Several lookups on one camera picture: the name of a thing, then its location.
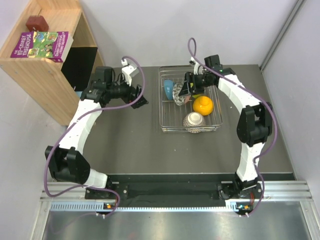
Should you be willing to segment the black white patterned bowl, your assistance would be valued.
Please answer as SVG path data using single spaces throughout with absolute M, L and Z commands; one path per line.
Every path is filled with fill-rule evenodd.
M 183 88 L 183 84 L 180 82 L 177 82 L 172 89 L 173 100 L 175 104 L 178 106 L 185 105 L 191 98 L 190 95 L 179 96 L 179 93 L 181 92 L 182 88 Z

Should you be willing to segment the orange yellow bowl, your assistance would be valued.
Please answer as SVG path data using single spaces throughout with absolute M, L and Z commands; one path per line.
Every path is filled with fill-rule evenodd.
M 201 114 L 202 116 L 210 115 L 214 110 L 214 103 L 211 98 L 207 96 L 199 96 L 192 104 L 194 112 Z

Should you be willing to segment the blue bowl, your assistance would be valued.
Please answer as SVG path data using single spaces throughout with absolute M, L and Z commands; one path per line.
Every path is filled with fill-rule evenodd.
M 173 88 L 175 83 L 170 79 L 165 79 L 163 83 L 164 92 L 169 101 L 173 100 Z

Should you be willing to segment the patterned beige upturned bowl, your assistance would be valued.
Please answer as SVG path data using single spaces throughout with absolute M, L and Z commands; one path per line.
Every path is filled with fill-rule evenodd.
M 189 113 L 183 120 L 183 126 L 189 133 L 200 133 L 206 125 L 205 118 L 198 112 Z

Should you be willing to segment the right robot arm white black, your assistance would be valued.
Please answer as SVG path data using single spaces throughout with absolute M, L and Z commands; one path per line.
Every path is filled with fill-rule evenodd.
M 224 68 L 218 55 L 204 59 L 201 65 L 194 57 L 189 63 L 193 71 L 184 75 L 179 96 L 203 93 L 205 88 L 215 86 L 223 92 L 239 112 L 236 134 L 241 142 L 239 166 L 235 172 L 231 189 L 220 186 L 218 192 L 223 199 L 233 196 L 245 198 L 258 185 L 257 167 L 263 147 L 273 130 L 271 105 L 263 103 L 245 90 L 236 73 Z

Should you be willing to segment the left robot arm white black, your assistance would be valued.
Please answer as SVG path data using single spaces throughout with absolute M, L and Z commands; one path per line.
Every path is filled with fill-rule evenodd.
M 82 91 L 78 107 L 66 133 L 54 146 L 45 150 L 47 169 L 58 182 L 71 182 L 81 186 L 94 187 L 102 198 L 109 198 L 114 191 L 105 173 L 94 170 L 83 156 L 84 146 L 94 123 L 107 104 L 121 99 L 119 108 L 139 108 L 148 103 L 143 96 L 143 87 L 133 86 L 133 77 L 140 72 L 135 64 L 124 63 L 115 81 L 115 71 L 109 66 L 98 66 L 85 90 Z

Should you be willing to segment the wooden shelf unit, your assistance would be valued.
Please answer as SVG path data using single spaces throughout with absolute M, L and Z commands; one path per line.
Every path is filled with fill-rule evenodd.
M 1 68 L 60 125 L 69 125 L 80 98 L 64 76 L 63 64 L 47 58 L 12 58 L 11 53 L 29 16 L 43 16 L 52 32 L 67 31 L 73 47 L 97 46 L 78 0 L 31 0 L 21 13 L 0 50 Z

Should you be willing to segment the purple treehouse book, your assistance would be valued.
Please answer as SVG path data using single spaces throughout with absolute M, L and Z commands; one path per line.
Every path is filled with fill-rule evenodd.
M 10 57 L 47 58 L 55 63 L 63 63 L 73 41 L 73 37 L 67 31 L 23 32 Z

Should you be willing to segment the dark red block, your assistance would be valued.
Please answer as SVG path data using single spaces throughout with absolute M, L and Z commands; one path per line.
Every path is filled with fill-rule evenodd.
M 31 15 L 25 23 L 27 29 L 32 31 L 47 32 L 49 25 L 42 15 Z

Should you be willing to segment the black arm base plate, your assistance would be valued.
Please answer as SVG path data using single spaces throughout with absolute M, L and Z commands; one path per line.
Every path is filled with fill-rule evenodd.
M 234 173 L 111 174 L 107 187 L 113 193 L 88 189 L 87 200 L 115 200 L 120 207 L 183 208 L 222 207 L 226 200 L 258 200 L 262 186 L 257 181 L 244 186 Z

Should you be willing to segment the aluminium rail frame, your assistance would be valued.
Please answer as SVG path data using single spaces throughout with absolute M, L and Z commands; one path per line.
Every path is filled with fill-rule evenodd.
M 265 173 L 259 199 L 211 207 L 121 207 L 86 199 L 87 190 L 49 182 L 39 200 L 33 240 L 317 240 L 320 217 L 307 182 Z M 111 189 L 102 190 L 113 193 Z

